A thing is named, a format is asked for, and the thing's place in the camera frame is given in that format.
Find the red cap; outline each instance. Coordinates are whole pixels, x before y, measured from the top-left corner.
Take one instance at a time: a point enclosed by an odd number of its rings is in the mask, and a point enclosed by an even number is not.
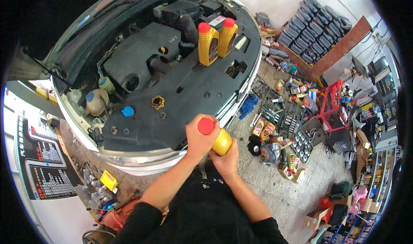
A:
[[[211,119],[203,118],[198,122],[199,133],[207,135],[207,134],[210,134],[213,130],[214,130],[214,122]]]
[[[234,27],[234,24],[235,24],[234,19],[225,18],[225,20],[224,20],[224,27],[232,28],[232,27]]]
[[[211,27],[209,26],[208,22],[201,22],[198,25],[198,31],[199,33],[208,33]]]

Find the poster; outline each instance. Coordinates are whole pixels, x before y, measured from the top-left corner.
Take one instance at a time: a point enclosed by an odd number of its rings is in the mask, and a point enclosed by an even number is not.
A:
[[[74,186],[83,185],[60,137],[38,114],[18,114],[16,153],[24,185],[31,200],[76,196]]]

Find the black shirt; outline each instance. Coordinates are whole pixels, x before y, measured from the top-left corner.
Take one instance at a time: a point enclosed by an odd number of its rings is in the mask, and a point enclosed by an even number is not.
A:
[[[200,171],[194,170],[185,181],[169,204],[162,225],[160,210],[147,203],[135,205],[112,244],[288,244],[274,218],[251,224],[215,168],[206,166],[206,171],[208,179],[202,179]]]

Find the hand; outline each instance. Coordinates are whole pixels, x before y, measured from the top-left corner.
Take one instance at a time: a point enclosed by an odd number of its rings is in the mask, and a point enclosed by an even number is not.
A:
[[[218,156],[213,150],[208,152],[216,170],[218,170],[224,180],[231,179],[238,175],[238,143],[236,138],[232,138],[232,140],[233,143],[224,156]]]
[[[208,118],[214,122],[214,130],[208,135],[203,135],[198,130],[198,123],[202,118]],[[188,141],[188,155],[200,161],[218,138],[220,132],[219,121],[214,116],[198,114],[191,123],[186,125],[185,130]]]

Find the blue rag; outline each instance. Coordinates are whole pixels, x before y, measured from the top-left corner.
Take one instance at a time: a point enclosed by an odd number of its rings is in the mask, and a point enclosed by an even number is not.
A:
[[[253,109],[254,106],[258,103],[258,98],[255,94],[248,94],[248,97],[245,99],[245,102],[240,108],[240,119],[244,119]]]

